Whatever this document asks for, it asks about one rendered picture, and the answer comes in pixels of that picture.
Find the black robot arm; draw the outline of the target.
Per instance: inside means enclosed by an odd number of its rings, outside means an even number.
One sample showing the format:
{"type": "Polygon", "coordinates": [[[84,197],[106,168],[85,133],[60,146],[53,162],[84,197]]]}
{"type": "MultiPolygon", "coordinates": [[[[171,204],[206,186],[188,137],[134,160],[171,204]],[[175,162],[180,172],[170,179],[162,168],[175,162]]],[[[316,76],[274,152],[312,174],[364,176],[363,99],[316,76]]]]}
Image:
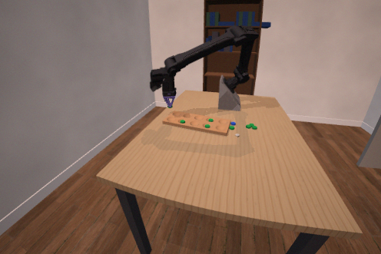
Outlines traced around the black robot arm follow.
{"type": "Polygon", "coordinates": [[[234,25],[229,27],[225,30],[223,35],[192,48],[189,51],[185,51],[184,53],[176,54],[175,56],[167,58],[164,61],[166,68],[151,70],[150,89],[155,92],[161,88],[162,83],[162,92],[169,92],[169,86],[166,82],[170,81],[171,83],[174,81],[176,73],[181,71],[182,68],[185,68],[190,63],[212,54],[215,51],[219,51],[222,48],[231,45],[235,45],[235,47],[242,45],[240,60],[237,65],[238,68],[236,67],[234,69],[235,77],[233,76],[232,78],[228,78],[228,80],[224,78],[224,83],[226,86],[232,93],[235,93],[234,89],[239,83],[243,84],[250,79],[248,76],[249,74],[247,73],[248,64],[253,49],[253,43],[255,38],[258,37],[259,34],[257,34],[251,26],[234,25]],[[177,62],[175,60],[177,60],[177,62]]]}

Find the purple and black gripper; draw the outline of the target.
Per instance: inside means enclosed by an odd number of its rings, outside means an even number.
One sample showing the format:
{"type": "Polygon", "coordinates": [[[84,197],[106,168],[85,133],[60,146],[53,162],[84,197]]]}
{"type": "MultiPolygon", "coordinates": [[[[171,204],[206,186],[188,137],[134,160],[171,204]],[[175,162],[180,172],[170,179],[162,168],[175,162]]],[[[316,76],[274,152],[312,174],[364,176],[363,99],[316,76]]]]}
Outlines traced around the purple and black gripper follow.
{"type": "MultiPolygon", "coordinates": [[[[166,82],[166,81],[165,81],[166,82]]],[[[163,98],[166,101],[168,107],[172,107],[172,104],[174,102],[175,96],[176,96],[176,88],[174,87],[174,81],[170,83],[170,81],[166,82],[169,86],[169,92],[162,92],[163,98]],[[169,98],[172,99],[172,102],[170,103],[169,98]]]]}

